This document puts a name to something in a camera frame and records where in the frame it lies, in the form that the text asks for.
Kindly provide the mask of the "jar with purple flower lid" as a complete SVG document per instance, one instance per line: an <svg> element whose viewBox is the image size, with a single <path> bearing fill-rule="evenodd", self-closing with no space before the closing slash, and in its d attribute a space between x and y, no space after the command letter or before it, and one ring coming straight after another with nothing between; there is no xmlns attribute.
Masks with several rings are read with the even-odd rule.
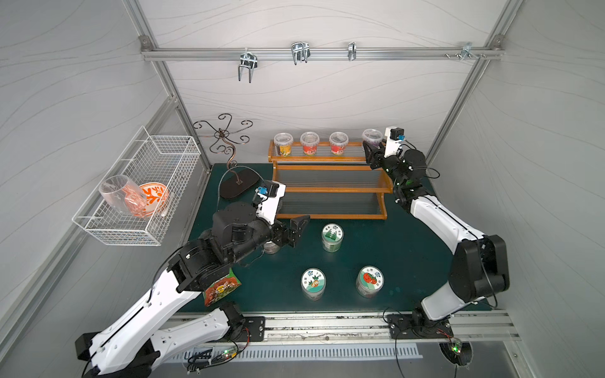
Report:
<svg viewBox="0 0 605 378"><path fill-rule="evenodd" d="M263 245L263 253L266 255L274 255L279 250L280 250L280 246L272 241L269 241Z"/></svg>

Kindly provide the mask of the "jar with green tree lid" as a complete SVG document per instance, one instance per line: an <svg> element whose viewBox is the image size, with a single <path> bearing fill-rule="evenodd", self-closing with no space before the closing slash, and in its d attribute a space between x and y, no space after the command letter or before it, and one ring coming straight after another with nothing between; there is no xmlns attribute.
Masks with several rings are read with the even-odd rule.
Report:
<svg viewBox="0 0 605 378"><path fill-rule="evenodd" d="M343 237L343 228L334 223L325 225L321 230L321 242L323 248L329 253L334 253L340 250Z"/></svg>

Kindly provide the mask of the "jar with carrot lid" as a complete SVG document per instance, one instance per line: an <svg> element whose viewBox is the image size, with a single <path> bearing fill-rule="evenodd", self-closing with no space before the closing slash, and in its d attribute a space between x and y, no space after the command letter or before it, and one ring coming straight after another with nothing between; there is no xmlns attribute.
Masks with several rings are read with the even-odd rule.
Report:
<svg viewBox="0 0 605 378"><path fill-rule="evenodd" d="M326 275L318 268L307 269L301 277L301 288L308 299L318 301L326 289Z"/></svg>

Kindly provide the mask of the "small clear yellow seed container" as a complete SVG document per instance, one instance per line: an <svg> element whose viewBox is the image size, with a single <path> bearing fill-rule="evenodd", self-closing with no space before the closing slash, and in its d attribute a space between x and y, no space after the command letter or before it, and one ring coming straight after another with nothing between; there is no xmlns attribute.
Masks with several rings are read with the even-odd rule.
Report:
<svg viewBox="0 0 605 378"><path fill-rule="evenodd" d="M293 143L294 138L290 133L281 132L274 136L274 146L277 148L277 154L279 156L290 156Z"/></svg>

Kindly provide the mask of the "small clear red seed container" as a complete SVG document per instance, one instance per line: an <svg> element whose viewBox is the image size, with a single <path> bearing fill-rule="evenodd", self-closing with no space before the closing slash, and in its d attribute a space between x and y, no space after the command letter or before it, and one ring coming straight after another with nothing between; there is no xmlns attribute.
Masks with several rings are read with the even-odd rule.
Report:
<svg viewBox="0 0 605 378"><path fill-rule="evenodd" d="M304 132L300 137L302 151L306 156L315 156L317 154L320 137L315 132Z"/></svg>

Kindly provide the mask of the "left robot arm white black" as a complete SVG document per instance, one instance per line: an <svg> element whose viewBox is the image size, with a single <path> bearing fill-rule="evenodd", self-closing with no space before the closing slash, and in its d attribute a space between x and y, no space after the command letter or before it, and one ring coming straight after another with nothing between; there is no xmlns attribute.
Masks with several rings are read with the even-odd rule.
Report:
<svg viewBox="0 0 605 378"><path fill-rule="evenodd" d="M264 218L260 207L232 203L213 215L213 226L179 247L157 272L151 289L101 332L76 341L84 377L148 377L162 363L199 343L242 329L244 316L232 302L175 328L162 326L232 267L267 242L294 247L310 221L304 215L284 225Z"/></svg>

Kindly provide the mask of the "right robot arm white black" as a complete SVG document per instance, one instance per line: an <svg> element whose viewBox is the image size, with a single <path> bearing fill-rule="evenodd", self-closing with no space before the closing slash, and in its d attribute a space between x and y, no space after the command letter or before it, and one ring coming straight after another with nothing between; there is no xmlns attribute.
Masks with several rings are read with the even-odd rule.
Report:
<svg viewBox="0 0 605 378"><path fill-rule="evenodd" d="M468 225L428 192L422 180L429 167L421 151L392 152L384 143L362 146L370 168L382 169L392 181L395 202L428 226L453 255L447 282L414 310L414 327L435 328L469 304L495 298L510 288L504 239Z"/></svg>

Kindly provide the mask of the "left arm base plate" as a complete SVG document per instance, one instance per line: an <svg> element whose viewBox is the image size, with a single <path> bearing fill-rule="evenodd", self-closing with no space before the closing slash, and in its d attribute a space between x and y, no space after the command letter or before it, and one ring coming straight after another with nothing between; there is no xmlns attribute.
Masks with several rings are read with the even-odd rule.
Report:
<svg viewBox="0 0 605 378"><path fill-rule="evenodd" d="M247 343L261 342L265 338L266 318L262 316L246 316L241 323L230 330L220 339L211 343Z"/></svg>

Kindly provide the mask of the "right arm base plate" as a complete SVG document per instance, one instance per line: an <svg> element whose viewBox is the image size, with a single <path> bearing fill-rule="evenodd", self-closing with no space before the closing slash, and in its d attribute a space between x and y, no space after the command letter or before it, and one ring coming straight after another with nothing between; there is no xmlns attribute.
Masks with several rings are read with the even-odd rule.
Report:
<svg viewBox="0 0 605 378"><path fill-rule="evenodd" d="M432 321L420 313L384 316L393 340L450 340L454 338L449 319Z"/></svg>

